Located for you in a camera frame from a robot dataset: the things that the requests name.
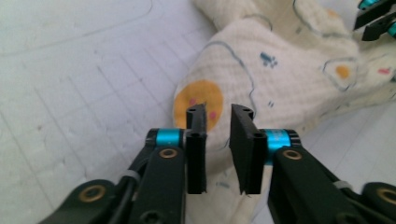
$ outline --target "white surface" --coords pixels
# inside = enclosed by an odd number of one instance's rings
[[[172,126],[176,84],[214,33],[188,0],[2,1],[0,223],[37,223],[80,183],[117,181],[147,131]],[[358,191],[396,185],[395,114],[344,115],[304,145]],[[253,223],[271,220],[264,205]]]

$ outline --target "brass screw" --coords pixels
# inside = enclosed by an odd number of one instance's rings
[[[106,193],[106,188],[102,185],[93,185],[85,188],[78,198],[84,203],[93,203],[103,198]]]
[[[376,190],[376,194],[378,194],[378,196],[384,200],[387,203],[393,203],[394,205],[396,205],[396,191],[391,190],[391,189],[385,189],[385,188],[381,188],[381,189],[377,189]]]
[[[285,156],[288,159],[297,161],[303,158],[303,156],[300,154],[298,151],[294,150],[286,150],[283,152],[283,156]]]
[[[160,151],[160,156],[165,159],[174,158],[176,155],[177,151],[172,148],[167,148]]]

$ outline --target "pink spot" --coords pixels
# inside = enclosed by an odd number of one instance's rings
[[[215,112],[215,111],[213,111],[213,112],[210,112],[210,114],[209,114],[209,118],[210,118],[210,119],[215,119],[215,118],[216,118],[216,116],[217,116],[217,114],[216,114],[216,112]]]
[[[194,98],[190,99],[190,105],[196,105],[197,104],[197,100]]]
[[[378,73],[382,74],[382,75],[389,75],[390,69],[389,68],[380,68],[380,69],[378,69]]]

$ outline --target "white cloth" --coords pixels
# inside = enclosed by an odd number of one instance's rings
[[[205,103],[207,194],[189,195],[194,224],[249,223],[259,195],[239,195],[231,104],[253,109],[258,128],[304,134],[321,121],[396,99],[396,41],[360,42],[315,0],[194,0],[219,29],[177,86],[174,119]],[[265,189],[270,169],[264,174]]]

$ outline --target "crumpled cloth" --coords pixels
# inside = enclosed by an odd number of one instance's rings
[[[240,194],[233,167],[231,104],[255,111],[258,128],[303,135],[338,114],[396,99],[396,41],[361,42],[315,0],[193,0],[219,29],[177,85],[174,121],[205,104],[207,193],[188,195],[192,223],[250,223],[261,195]],[[271,167],[263,174],[268,187]]]

